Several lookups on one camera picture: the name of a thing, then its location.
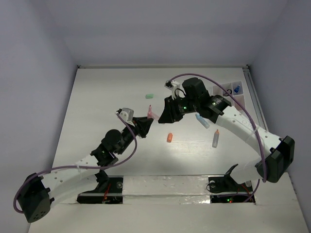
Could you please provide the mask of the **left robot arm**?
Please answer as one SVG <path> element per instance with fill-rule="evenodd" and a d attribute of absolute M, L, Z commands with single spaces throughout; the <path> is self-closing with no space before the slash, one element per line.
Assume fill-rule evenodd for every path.
<path fill-rule="evenodd" d="M 131 143 L 136 148 L 137 138 L 147 136 L 153 121 L 146 116 L 122 120 L 125 125 L 122 131 L 109 130 L 99 146 L 77 163 L 29 175 L 15 194 L 14 210 L 23 214 L 27 222 L 36 222 L 68 196 L 79 195 L 79 183 L 89 177 L 93 177 L 90 185 L 94 193 L 107 194 L 111 183 L 106 170 L 121 165 L 117 156 L 124 153 Z"/>

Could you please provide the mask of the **blue cap glue pen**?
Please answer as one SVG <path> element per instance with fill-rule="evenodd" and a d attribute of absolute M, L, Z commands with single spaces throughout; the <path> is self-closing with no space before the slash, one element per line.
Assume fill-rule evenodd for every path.
<path fill-rule="evenodd" d="M 239 93 L 240 88 L 241 88 L 241 86 L 240 86 L 240 85 L 237 85 L 237 86 L 235 87 L 235 89 L 234 89 L 234 93 L 235 93 L 236 95 Z"/>

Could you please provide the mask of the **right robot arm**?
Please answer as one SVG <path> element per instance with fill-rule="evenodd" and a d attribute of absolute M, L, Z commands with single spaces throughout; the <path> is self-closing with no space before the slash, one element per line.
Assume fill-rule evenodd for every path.
<path fill-rule="evenodd" d="M 221 95 L 211 96 L 202 80 L 192 77 L 182 84 L 166 81 L 172 94 L 164 99 L 160 124 L 179 122 L 185 114 L 198 113 L 212 123 L 223 127 L 249 145 L 259 155 L 243 164 L 233 165 L 224 177 L 228 190 L 237 189 L 242 183 L 263 180 L 277 183 L 294 160 L 295 141 L 281 138 L 255 124 L 247 113 L 240 113 Z"/>

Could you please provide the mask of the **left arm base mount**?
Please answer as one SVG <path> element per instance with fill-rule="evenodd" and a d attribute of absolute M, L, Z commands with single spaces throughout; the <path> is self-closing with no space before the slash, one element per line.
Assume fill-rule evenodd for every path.
<path fill-rule="evenodd" d="M 123 176 L 109 177 L 104 171 L 95 176 L 97 186 L 80 193 L 76 201 L 79 204 L 123 204 Z"/>

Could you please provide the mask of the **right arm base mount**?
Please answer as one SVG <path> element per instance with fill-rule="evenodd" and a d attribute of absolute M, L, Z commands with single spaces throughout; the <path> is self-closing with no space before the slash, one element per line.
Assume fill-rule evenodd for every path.
<path fill-rule="evenodd" d="M 252 184 L 249 187 L 246 183 L 238 184 L 231 177 L 236 166 L 233 165 L 225 175 L 208 178 L 206 190 L 210 193 L 211 203 L 255 203 Z"/>

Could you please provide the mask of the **pink correction tape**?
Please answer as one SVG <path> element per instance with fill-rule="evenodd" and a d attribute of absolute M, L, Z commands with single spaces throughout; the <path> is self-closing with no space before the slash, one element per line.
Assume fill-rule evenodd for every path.
<path fill-rule="evenodd" d="M 152 106 L 151 106 L 151 105 L 149 105 L 149 109 L 148 109 L 148 113 L 147 113 L 147 118 L 152 118 L 152 119 L 154 119 L 154 120 L 156 120 L 156 121 L 159 120 L 159 116 L 156 115 L 156 114 L 152 111 Z"/>

